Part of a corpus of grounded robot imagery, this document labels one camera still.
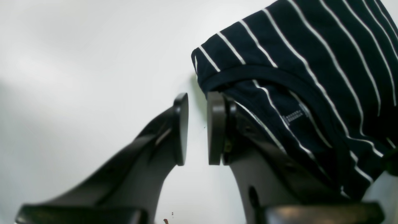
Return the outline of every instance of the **striped fabric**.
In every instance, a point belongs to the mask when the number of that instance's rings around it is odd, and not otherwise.
[[[269,141],[359,200],[398,143],[398,30],[379,0],[278,0],[210,37],[192,62]]]

